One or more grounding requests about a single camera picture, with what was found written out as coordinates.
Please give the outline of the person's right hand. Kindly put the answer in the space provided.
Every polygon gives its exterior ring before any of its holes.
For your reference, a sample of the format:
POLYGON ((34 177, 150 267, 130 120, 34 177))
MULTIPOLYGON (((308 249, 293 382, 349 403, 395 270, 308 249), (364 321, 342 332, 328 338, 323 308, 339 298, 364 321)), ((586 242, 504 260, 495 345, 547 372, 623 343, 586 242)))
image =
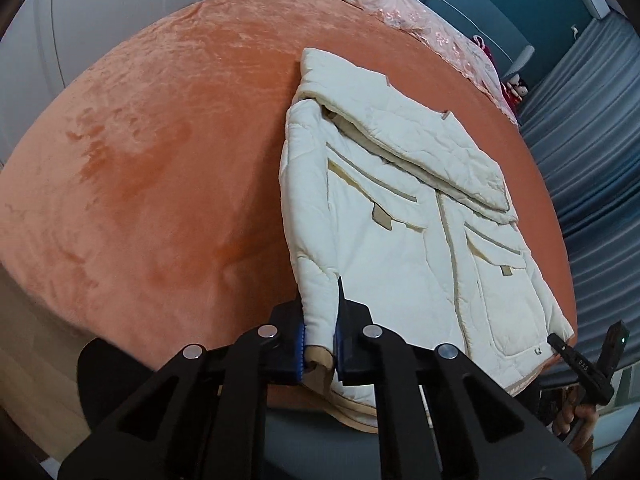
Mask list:
POLYGON ((581 398, 582 393, 578 387, 568 390, 561 411, 551 424, 552 432, 559 437, 569 434, 573 429, 572 423, 575 423, 577 432, 570 440, 570 448, 575 452, 581 450, 591 439, 599 419, 597 407, 580 402, 581 398))

